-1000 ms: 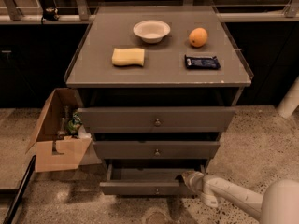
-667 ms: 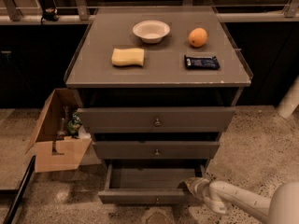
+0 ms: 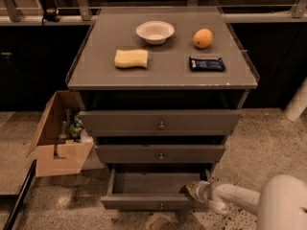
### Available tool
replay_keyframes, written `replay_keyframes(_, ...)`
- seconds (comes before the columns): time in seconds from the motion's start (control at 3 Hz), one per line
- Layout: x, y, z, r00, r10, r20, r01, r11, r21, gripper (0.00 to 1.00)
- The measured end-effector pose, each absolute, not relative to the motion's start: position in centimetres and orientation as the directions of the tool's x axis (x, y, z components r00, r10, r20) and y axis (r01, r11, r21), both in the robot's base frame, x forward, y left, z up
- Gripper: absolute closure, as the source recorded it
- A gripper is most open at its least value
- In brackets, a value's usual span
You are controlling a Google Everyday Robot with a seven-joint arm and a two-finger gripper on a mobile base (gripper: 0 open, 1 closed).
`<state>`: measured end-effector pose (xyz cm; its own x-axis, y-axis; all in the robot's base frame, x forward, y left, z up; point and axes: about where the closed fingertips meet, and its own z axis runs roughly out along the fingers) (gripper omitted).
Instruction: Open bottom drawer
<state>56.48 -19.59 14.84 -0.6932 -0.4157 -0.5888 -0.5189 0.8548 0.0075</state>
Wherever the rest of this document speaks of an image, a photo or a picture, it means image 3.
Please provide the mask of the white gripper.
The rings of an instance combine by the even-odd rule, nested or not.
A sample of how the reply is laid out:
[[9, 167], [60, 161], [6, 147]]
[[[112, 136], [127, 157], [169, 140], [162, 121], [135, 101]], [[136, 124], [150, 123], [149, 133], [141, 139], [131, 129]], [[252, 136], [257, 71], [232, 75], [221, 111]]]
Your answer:
[[206, 203], [210, 191], [210, 183], [207, 181], [192, 181], [186, 184], [186, 190], [193, 199]]

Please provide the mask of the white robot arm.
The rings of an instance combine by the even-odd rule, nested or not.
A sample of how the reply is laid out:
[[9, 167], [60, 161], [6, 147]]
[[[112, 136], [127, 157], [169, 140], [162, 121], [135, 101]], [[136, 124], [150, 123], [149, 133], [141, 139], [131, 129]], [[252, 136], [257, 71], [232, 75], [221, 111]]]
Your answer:
[[220, 215], [231, 204], [257, 216], [256, 230], [307, 230], [307, 184], [280, 174], [255, 192], [222, 181], [194, 181], [186, 185], [189, 195]]

